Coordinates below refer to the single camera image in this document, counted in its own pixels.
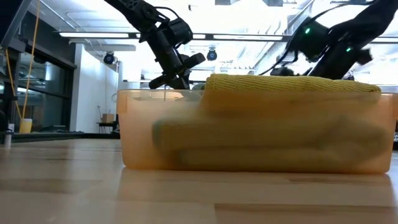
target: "orange plastic bin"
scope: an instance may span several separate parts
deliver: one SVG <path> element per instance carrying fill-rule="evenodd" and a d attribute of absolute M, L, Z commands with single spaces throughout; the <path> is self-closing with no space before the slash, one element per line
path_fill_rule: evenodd
<path fill-rule="evenodd" d="M 382 174 L 394 95 L 121 90 L 131 169 Z"/>

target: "yellow towel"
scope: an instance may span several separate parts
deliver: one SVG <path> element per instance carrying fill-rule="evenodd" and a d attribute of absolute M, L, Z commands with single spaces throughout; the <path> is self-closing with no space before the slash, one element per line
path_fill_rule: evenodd
<path fill-rule="evenodd" d="M 267 90 L 324 92 L 381 92 L 376 85 L 320 77 L 270 77 L 258 75 L 212 74 L 206 90 Z"/>

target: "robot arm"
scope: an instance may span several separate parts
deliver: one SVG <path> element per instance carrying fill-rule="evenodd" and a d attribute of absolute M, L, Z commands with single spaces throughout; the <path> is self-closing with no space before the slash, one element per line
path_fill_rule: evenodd
<path fill-rule="evenodd" d="M 372 60 L 364 46 L 383 34 L 398 10 L 398 0 L 377 0 L 354 19 L 330 28 L 327 51 L 309 73 L 310 76 L 342 79 L 356 63 Z"/>
<path fill-rule="evenodd" d="M 148 42 L 155 55 L 155 61 L 162 67 L 162 75 L 149 83 L 151 89 L 164 84 L 174 89 L 189 89 L 190 69 L 205 61 L 203 54 L 191 57 L 181 55 L 178 47 L 193 39 L 189 25 L 171 9 L 154 7 L 143 0 L 105 0 L 121 12 L 136 28 L 141 37 L 139 42 Z M 172 11 L 177 18 L 170 20 L 157 9 Z"/>
<path fill-rule="evenodd" d="M 269 70 L 283 61 L 289 52 L 303 53 L 309 62 L 317 62 L 305 75 L 342 79 L 356 63 L 364 65 L 372 60 L 369 50 L 362 48 L 383 34 L 389 27 L 398 10 L 398 0 L 374 0 L 354 19 L 327 28 L 315 20 L 330 10 L 346 6 L 341 4 L 324 11 L 313 18 L 308 18 L 296 30 L 285 48 L 284 55 Z"/>

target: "wooden surface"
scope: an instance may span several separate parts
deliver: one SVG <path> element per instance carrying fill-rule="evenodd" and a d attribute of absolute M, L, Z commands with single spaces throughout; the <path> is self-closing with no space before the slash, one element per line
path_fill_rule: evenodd
<path fill-rule="evenodd" d="M 124 169 L 118 140 L 0 149 L 0 223 L 398 223 L 382 176 Z"/>

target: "cable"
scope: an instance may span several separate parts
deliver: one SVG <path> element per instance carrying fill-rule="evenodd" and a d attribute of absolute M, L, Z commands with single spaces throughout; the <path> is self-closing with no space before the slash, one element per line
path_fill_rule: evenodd
<path fill-rule="evenodd" d="M 116 74 L 117 74 L 117 77 L 115 78 L 115 84 L 114 84 L 114 94 L 112 95 L 112 97 L 111 97 L 111 99 L 112 99 L 112 102 L 115 102 L 115 103 L 117 103 L 118 102 L 118 98 L 116 97 L 116 99 L 115 99 L 115 96 L 118 96 L 118 85 L 119 85 L 119 62 L 116 64 L 116 70 L 117 70 L 117 72 L 116 72 Z"/>
<path fill-rule="evenodd" d="M 377 1 L 377 0 L 373 0 L 373 1 L 371 1 L 371 2 L 366 2 L 366 3 L 360 4 L 360 5 L 362 5 L 362 6 L 368 6 L 368 5 L 370 5 L 370 4 L 375 3 L 376 1 Z M 267 72 L 271 71 L 272 69 L 276 68 L 276 66 L 278 66 L 278 65 L 286 58 L 287 54 L 289 53 L 289 45 L 290 45 L 291 41 L 294 39 L 294 37 L 297 35 L 298 32 L 300 32 L 300 30 L 301 30 L 303 27 L 309 25 L 310 23 L 312 23 L 312 22 L 314 22 L 315 20 L 317 20 L 319 17 L 325 15 L 326 13 L 328 13 L 328 12 L 330 12 L 330 11 L 332 11 L 332 10 L 335 10 L 335 9 L 337 9 L 337 8 L 339 8 L 339 7 L 343 7 L 343 6 L 349 6 L 349 5 L 351 5 L 351 4 L 349 4 L 349 3 L 340 4 L 340 5 L 338 5 L 338 6 L 332 7 L 332 8 L 330 8 L 330 9 L 327 9 L 327 10 L 325 10 L 325 11 L 323 11 L 323 12 L 317 14 L 317 15 L 314 16 L 313 18 L 309 19 L 307 22 L 301 23 L 301 24 L 299 25 L 299 27 L 296 29 L 296 31 L 293 33 L 293 35 L 290 37 L 289 41 L 287 42 L 285 52 L 284 52 L 284 54 L 280 57 L 280 59 L 279 59 L 278 61 L 276 61 L 276 63 L 275 63 L 273 66 L 271 66 L 271 68 L 269 68 L 269 69 L 266 70 L 265 72 L 260 73 L 259 75 L 264 75 L 264 74 L 266 74 Z"/>
<path fill-rule="evenodd" d="M 175 16 L 177 16 L 177 18 L 180 17 L 173 9 L 171 9 L 169 7 L 156 6 L 155 9 L 165 9 L 165 10 L 172 12 Z"/>
<path fill-rule="evenodd" d="M 9 76 L 10 76 L 10 82 L 11 82 L 11 88 L 12 88 L 12 95 L 13 95 L 14 97 L 16 97 L 17 95 L 16 95 L 16 92 L 15 92 L 14 80 L 12 79 L 12 74 L 11 74 L 11 66 L 10 66 L 10 58 L 9 58 L 9 56 L 8 56 L 8 49 L 6 49 L 6 59 L 7 59 L 8 74 L 9 74 Z M 17 106 L 17 111 L 18 111 L 19 119 L 22 121 L 22 115 L 21 115 L 21 111 L 20 111 L 20 109 L 19 109 L 18 101 L 17 101 L 17 100 L 15 101 L 15 105 Z"/>
<path fill-rule="evenodd" d="M 29 73 L 27 76 L 26 94 L 25 94 L 24 109 L 22 111 L 21 124 L 22 124 L 23 120 L 25 119 L 27 97 L 29 94 L 28 91 L 29 91 L 29 83 L 30 83 L 30 74 L 32 73 L 33 59 L 34 59 L 34 53 L 35 53 L 35 47 L 36 47 L 37 28 L 39 26 L 39 17 L 40 17 L 40 0 L 37 0 L 36 25 L 35 25 L 35 32 L 33 34 L 33 44 L 32 44 L 32 53 L 31 53 L 32 57 L 30 58 Z"/>
<path fill-rule="evenodd" d="M 108 66 L 105 66 L 105 113 L 108 112 Z"/>

